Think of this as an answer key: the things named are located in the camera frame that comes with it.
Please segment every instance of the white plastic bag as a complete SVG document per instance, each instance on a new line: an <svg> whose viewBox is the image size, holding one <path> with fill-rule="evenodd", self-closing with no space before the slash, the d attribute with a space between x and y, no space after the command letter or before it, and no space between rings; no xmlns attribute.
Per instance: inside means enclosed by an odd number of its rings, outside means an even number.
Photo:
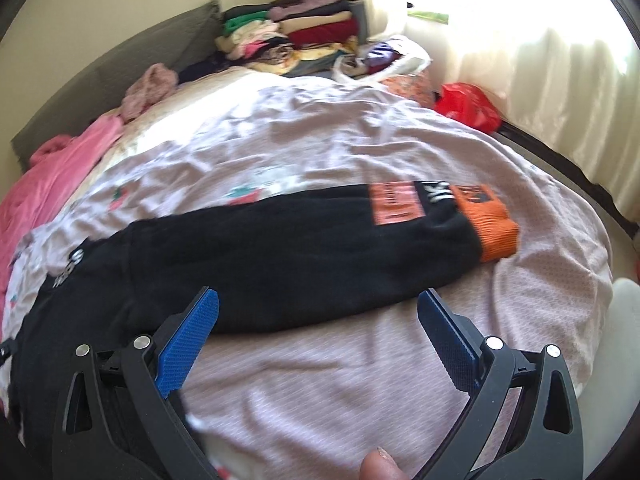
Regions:
<svg viewBox="0 0 640 480"><path fill-rule="evenodd" d="M359 79L354 79L342 73L342 70L340 69L342 56L340 56L334 62L334 67L332 68L332 79L345 85L368 85L382 81L392 75L416 74L418 72L422 72L422 70L431 64L431 57L427 54L427 51L415 43L415 41L411 41L409 38L400 35L392 36L391 38L402 40L402 44L407 50L406 56L396 59L391 65L380 72L376 72L375 74L367 75ZM367 45L359 55L365 56L367 50L371 48L373 48L373 45Z"/></svg>

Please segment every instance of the red plastic bag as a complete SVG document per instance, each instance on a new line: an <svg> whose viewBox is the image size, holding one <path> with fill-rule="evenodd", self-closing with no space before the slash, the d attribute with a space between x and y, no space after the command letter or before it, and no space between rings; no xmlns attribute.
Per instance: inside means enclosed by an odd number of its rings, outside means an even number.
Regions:
<svg viewBox="0 0 640 480"><path fill-rule="evenodd" d="M498 110L477 86L468 83L442 85L442 97L434 110L486 134L500 127Z"/></svg>

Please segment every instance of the bed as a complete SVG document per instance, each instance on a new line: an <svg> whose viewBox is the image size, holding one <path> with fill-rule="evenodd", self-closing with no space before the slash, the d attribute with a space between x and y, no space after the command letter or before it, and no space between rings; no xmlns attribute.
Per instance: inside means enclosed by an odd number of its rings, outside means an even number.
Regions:
<svg viewBox="0 0 640 480"><path fill-rule="evenodd" d="M180 69L210 54L219 27L213 1L96 60L12 141L23 167L44 140L79 134L116 107L152 62ZM612 297L607 234L587 202L495 139L414 102L245 68L184 85L125 127L56 219L23 239L2 334L15 336L46 274L63 272L87 237L247 196L400 180L483 183L497 193L520 225L517 253L439 293L512 348L557 344L580 395ZM9 368L0 368L5 406ZM284 333L211 338L182 394L212 461L241 480L352 476L375 446L412 475L466 401L415 301ZM491 460L513 406L510 397L481 461Z"/></svg>

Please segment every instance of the dark red folded cloth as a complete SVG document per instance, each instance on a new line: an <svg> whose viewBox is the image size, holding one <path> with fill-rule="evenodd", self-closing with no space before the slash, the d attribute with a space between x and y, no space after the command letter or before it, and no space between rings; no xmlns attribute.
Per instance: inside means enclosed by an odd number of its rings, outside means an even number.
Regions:
<svg viewBox="0 0 640 480"><path fill-rule="evenodd" d="M343 22L327 23L317 27L302 28L289 34L289 39L296 48L309 44L344 43L351 36L358 34L358 22L355 18Z"/></svg>

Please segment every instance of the orange cuff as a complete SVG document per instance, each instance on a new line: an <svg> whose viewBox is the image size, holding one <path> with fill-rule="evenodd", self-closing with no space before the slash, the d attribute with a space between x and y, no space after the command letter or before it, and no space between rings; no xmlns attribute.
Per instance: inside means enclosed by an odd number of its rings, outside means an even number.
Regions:
<svg viewBox="0 0 640 480"><path fill-rule="evenodd" d="M520 227L509 218L506 206L491 189L480 186L450 186L458 208L469 219L482 243L481 262L507 258L515 253Z"/></svg>

